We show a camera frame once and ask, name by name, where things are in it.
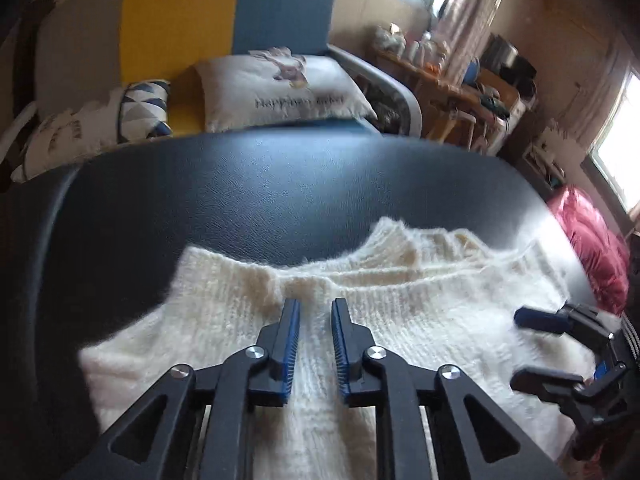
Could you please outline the grey yellow blue sofa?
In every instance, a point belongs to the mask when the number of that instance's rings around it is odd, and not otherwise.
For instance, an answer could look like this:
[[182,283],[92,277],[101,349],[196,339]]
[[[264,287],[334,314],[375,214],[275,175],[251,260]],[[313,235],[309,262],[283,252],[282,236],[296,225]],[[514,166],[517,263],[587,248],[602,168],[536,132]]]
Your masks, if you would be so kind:
[[[209,132],[201,78],[210,58],[271,48],[333,58],[373,107],[374,119],[325,119],[264,126],[338,127],[380,132],[383,110],[398,115],[404,136],[418,136],[420,105],[397,80],[329,42],[334,0],[38,0],[17,38],[17,89],[32,95],[1,136],[1,183],[22,161],[30,135],[47,117],[106,103],[110,92],[138,81],[170,82],[168,125],[178,138]],[[230,130],[243,132],[256,128]]]

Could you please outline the white knitted sweater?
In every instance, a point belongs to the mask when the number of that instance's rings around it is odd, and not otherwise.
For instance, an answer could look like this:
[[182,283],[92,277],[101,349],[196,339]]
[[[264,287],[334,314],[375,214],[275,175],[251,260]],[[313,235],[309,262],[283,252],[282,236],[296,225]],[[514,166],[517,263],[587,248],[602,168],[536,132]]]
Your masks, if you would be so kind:
[[259,479],[371,479],[374,415],[340,400],[330,329],[336,298],[374,340],[407,362],[454,364],[552,458],[573,423],[551,404],[510,388],[540,366],[590,376],[592,353],[567,336],[519,330],[520,307],[554,311],[565,274],[538,244],[497,252],[467,230],[420,230],[381,219],[354,252],[295,268],[183,252],[165,300],[141,320],[79,353],[94,412],[107,428],[171,365],[212,366],[255,341],[288,298],[302,305],[291,401],[256,415]]

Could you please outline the pink curtain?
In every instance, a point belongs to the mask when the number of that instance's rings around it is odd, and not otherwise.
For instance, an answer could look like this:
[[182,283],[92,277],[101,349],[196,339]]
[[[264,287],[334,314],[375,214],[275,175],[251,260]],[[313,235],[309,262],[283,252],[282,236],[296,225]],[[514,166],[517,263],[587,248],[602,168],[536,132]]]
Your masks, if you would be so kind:
[[458,86],[473,58],[478,58],[502,0],[454,0],[451,10],[438,24],[437,32],[450,51],[440,78]]

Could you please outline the deer print pillow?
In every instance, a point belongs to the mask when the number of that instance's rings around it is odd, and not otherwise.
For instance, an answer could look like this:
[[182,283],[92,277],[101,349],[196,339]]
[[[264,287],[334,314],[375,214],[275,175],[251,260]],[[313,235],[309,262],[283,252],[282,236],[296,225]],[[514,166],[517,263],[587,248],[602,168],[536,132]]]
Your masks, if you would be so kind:
[[210,58],[195,69],[209,132],[376,117],[356,82],[328,56],[271,48]]

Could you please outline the cluttered wooden side table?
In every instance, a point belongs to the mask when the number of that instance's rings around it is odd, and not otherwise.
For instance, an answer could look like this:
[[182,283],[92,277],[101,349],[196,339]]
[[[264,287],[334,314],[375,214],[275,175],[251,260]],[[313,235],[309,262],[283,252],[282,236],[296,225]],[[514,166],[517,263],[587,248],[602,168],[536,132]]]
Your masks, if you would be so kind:
[[420,137],[496,156],[532,101],[473,58],[460,84],[442,76],[448,44],[431,35],[409,41],[391,24],[377,27],[371,54],[378,66],[405,84],[420,105]]

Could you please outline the pink quilted jacket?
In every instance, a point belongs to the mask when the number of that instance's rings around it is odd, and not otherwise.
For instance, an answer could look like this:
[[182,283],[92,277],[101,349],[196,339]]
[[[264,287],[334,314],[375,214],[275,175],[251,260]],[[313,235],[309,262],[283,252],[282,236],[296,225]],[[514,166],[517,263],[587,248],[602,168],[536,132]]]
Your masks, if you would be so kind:
[[621,316],[629,292],[629,248],[608,228],[588,194],[565,185],[548,201],[548,207],[584,268],[601,310]]

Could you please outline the geometric pattern pillow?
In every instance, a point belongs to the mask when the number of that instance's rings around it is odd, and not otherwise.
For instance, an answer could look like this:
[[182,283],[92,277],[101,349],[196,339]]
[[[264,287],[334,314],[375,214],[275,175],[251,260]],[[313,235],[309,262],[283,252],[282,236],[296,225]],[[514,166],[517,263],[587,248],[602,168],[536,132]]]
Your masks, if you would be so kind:
[[78,162],[127,143],[171,136],[168,125],[170,82],[138,81],[110,92],[80,110],[63,110],[40,122],[26,143],[11,180],[26,182],[59,166]]

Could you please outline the black television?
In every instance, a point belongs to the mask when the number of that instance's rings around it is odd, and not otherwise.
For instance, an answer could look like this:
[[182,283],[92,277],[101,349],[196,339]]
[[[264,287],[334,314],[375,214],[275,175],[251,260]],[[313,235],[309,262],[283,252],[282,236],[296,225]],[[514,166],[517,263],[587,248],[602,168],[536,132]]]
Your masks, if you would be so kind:
[[500,35],[489,36],[487,46],[480,57],[480,66],[518,90],[523,100],[530,100],[536,96],[536,68],[527,58],[520,55],[513,44]]

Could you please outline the black leather ottoman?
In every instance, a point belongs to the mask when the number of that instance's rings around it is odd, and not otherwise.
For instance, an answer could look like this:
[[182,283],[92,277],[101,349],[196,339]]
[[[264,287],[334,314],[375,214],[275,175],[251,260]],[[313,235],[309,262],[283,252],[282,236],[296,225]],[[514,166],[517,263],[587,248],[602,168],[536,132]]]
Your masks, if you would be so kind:
[[1,474],[56,479],[98,436],[79,348],[159,304],[186,246],[276,266],[341,255],[382,217],[538,240],[570,298],[593,294],[511,166],[408,136],[202,133],[129,145],[1,196]]

